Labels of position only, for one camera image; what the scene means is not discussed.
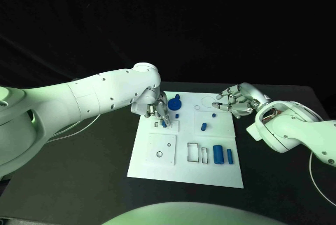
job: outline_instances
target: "cable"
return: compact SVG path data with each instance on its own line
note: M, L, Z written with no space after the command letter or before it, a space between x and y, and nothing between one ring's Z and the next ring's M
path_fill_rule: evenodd
M322 195L322 196L326 198L326 200L336 206L336 204L329 200L329 198L326 197L326 195L322 193L322 191L320 191L320 189L319 189L319 187L317 187L317 185L316 185L316 182L315 182L315 180L313 180L313 174L312 174L312 156L313 156L313 152L310 153L310 178L312 178L312 181L313 181L313 185L315 185L316 189L319 190L320 195Z
M71 127L68 127L64 131L55 133L55 134L52 135L52 137L56 136L56 135L59 135L59 134L62 134L64 132L66 132L66 131L68 131L69 129L72 129L79 123L81 123L81 121L77 122L77 123L75 123Z
M74 133L74 134L71 134L71 135L66 135L65 137L61 137L61 138L56 138L56 139L49 140L49 141L46 142L46 144L51 143L52 141L59 140L59 139L65 139L65 138L74 136L75 134L78 134L79 132L82 132L82 131L92 125L92 123L97 121L98 118L100 118L100 115L95 117L94 121L91 122L91 124L90 124L81 131L78 131L77 133Z

